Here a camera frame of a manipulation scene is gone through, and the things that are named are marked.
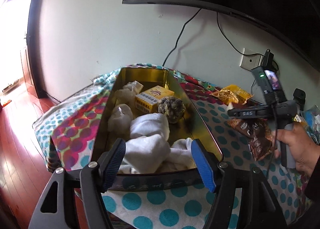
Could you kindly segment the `person's right hand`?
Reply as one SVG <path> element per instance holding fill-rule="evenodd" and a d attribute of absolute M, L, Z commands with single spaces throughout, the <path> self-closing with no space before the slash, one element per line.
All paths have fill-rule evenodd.
<path fill-rule="evenodd" d="M 293 122 L 292 130 L 278 129 L 276 139 L 289 146 L 296 169 L 312 175 L 319 159 L 319 145 L 308 136 L 299 122 Z"/>

